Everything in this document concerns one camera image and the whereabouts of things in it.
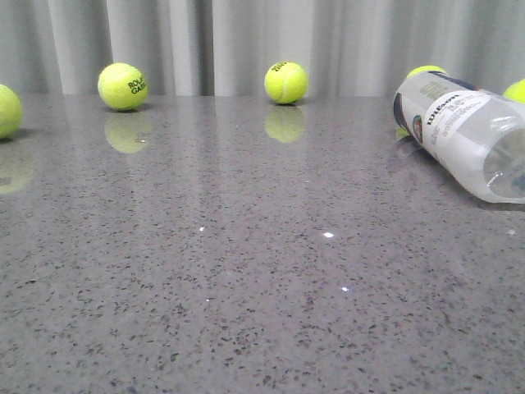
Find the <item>clear plastic bottle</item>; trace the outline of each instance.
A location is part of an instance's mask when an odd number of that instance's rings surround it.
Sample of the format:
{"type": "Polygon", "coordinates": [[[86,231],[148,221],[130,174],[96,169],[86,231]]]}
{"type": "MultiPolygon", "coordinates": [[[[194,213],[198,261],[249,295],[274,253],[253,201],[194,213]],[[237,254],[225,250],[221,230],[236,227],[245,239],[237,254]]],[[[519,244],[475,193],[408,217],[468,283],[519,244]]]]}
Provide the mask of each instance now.
{"type": "Polygon", "coordinates": [[[470,193],[525,204],[525,104],[421,71],[399,87],[394,115],[470,193]]]}

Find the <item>bottle label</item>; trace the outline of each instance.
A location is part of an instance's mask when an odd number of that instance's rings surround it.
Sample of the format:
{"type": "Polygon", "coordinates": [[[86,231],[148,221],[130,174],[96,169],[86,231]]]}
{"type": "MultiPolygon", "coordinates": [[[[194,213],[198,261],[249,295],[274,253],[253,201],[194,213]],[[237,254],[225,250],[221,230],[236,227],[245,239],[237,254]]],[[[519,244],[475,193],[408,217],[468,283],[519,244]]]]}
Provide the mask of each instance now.
{"type": "Polygon", "coordinates": [[[427,109],[423,119],[414,119],[414,137],[445,166],[440,159],[440,151],[461,125],[487,104],[493,95],[486,90],[456,90],[443,94],[427,109]]]}

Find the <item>gray countertop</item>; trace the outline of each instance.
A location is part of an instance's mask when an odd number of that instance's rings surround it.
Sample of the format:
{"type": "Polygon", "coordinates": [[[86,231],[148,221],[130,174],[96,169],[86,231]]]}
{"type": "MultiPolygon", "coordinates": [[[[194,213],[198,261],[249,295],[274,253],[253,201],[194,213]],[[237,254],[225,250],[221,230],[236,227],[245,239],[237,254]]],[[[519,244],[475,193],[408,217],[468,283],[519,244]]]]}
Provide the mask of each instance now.
{"type": "Polygon", "coordinates": [[[525,209],[391,98],[21,98],[0,393],[525,392],[525,209]]]}

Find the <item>roland garros logo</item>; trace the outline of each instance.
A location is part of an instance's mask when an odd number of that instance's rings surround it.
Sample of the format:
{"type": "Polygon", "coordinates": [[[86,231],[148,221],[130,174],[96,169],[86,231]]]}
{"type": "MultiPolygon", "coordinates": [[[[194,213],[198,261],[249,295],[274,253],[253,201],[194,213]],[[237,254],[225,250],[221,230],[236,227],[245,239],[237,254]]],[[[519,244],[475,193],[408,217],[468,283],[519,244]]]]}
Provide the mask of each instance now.
{"type": "Polygon", "coordinates": [[[128,86],[132,94],[137,94],[140,90],[146,89],[146,80],[144,76],[140,76],[138,80],[128,82],[128,86]]]}

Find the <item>white curtain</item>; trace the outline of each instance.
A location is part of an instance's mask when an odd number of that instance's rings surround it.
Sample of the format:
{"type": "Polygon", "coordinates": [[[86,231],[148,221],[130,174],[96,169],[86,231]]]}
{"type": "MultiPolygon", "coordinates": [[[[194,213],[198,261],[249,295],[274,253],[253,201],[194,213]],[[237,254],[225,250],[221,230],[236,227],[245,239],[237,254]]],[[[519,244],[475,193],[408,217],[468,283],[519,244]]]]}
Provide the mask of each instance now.
{"type": "Polygon", "coordinates": [[[0,84],[96,92],[111,62],[152,94],[262,95],[304,66],[309,96],[393,94],[436,64],[500,93],[525,78],[525,0],[0,0],[0,84]]]}

